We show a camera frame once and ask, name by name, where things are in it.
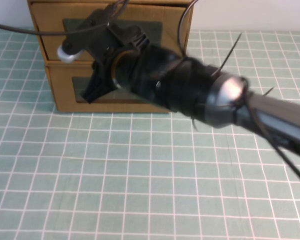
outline cardboard drawer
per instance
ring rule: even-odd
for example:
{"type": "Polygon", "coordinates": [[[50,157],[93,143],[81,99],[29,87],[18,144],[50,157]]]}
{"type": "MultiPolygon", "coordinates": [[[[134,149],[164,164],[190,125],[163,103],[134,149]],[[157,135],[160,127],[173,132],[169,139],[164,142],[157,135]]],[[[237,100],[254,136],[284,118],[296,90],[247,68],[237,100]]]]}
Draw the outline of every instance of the cardboard drawer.
{"type": "Polygon", "coordinates": [[[164,108],[143,102],[129,92],[118,89],[88,104],[80,93],[93,73],[89,64],[46,64],[47,77],[56,107],[60,112],[128,112],[164,113],[164,108]]]}
{"type": "MultiPolygon", "coordinates": [[[[107,4],[101,2],[32,2],[29,7],[39,31],[65,31],[65,29],[70,31],[93,11],[104,9],[107,4]]],[[[177,29],[184,10],[185,7],[179,6],[130,3],[118,18],[117,23],[122,26],[135,23],[143,28],[153,42],[179,52],[177,29]]],[[[188,40],[191,15],[192,13],[187,15],[182,26],[184,45],[188,40]]],[[[64,36],[41,37],[47,61],[59,60],[57,49],[64,39],[64,36]]],[[[93,58],[85,52],[77,61],[91,62],[93,58]]]]}

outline drawer opening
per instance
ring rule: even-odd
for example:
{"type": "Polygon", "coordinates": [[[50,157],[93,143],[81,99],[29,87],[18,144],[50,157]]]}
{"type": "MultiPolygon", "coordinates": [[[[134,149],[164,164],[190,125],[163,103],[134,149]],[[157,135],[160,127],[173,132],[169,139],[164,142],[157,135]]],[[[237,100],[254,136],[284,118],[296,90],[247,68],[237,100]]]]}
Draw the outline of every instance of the drawer opening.
{"type": "MultiPolygon", "coordinates": [[[[72,84],[74,90],[75,101],[79,104],[87,104],[84,98],[81,96],[82,92],[86,89],[89,84],[90,77],[73,76],[72,84]]],[[[125,103],[125,104],[135,104],[144,103],[138,98],[138,96],[133,95],[124,89],[117,89],[112,91],[99,99],[92,102],[93,103],[125,103]]]]}

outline black plastic bracket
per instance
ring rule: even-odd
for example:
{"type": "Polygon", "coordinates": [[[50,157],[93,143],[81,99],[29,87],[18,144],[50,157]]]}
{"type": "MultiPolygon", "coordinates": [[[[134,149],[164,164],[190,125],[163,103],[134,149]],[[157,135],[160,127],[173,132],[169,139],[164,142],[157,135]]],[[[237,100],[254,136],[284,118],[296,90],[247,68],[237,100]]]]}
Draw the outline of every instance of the black plastic bracket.
{"type": "Polygon", "coordinates": [[[109,23],[112,13],[112,5],[108,5],[104,10],[94,11],[76,30],[100,24],[105,26],[84,33],[68,35],[62,43],[62,50],[68,55],[75,55],[85,50],[94,58],[93,74],[85,91],[81,93],[83,99],[89,104],[117,89],[108,74],[108,65],[114,56],[113,53],[126,49],[142,51],[150,44],[149,38],[139,26],[131,25],[120,28],[115,23],[109,23]]]}

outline grid line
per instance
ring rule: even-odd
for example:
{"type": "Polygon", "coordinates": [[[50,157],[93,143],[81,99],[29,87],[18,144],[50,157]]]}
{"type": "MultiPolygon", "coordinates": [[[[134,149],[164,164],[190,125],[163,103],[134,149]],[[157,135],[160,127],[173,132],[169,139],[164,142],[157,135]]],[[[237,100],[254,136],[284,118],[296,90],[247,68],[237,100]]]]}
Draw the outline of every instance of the grid line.
{"type": "MultiPolygon", "coordinates": [[[[219,65],[238,34],[191,31],[187,52],[219,65]]],[[[58,112],[39,51],[0,30],[0,239],[300,239],[300,180],[264,139],[180,113],[58,112]]],[[[300,32],[246,31],[224,70],[300,104],[300,32]]]]}

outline silver metal joint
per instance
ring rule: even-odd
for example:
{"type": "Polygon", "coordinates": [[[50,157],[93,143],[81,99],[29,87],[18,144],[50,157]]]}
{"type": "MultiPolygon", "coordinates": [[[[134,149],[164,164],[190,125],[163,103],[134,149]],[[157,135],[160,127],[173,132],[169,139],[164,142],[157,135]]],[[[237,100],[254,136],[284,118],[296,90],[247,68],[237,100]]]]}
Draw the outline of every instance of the silver metal joint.
{"type": "Polygon", "coordinates": [[[205,104],[205,123],[223,128],[234,122],[234,102],[244,89],[240,76],[222,74],[212,85],[205,104]]]}
{"type": "Polygon", "coordinates": [[[60,45],[58,47],[58,50],[57,50],[57,54],[58,54],[58,57],[59,59],[66,63],[66,64],[71,64],[73,63],[75,60],[77,60],[81,54],[84,52],[84,50],[81,50],[80,52],[78,52],[77,54],[74,54],[74,55],[68,55],[64,52],[64,50],[62,49],[62,45],[60,45]]]}

